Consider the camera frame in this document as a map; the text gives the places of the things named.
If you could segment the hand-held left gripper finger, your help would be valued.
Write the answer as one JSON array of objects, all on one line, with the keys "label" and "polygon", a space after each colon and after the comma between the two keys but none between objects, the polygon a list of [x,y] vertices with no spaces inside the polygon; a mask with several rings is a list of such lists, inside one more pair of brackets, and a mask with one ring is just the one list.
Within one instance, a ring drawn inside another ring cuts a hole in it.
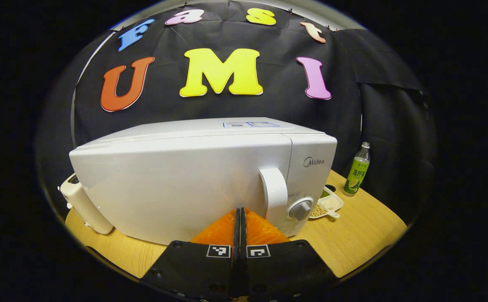
[{"label": "hand-held left gripper finger", "polygon": [[140,282],[177,302],[231,302],[240,258],[241,210],[234,211],[233,243],[169,243]]},{"label": "hand-held left gripper finger", "polygon": [[308,241],[250,245],[247,235],[241,208],[242,288],[249,302],[307,302],[338,284],[339,278]]}]

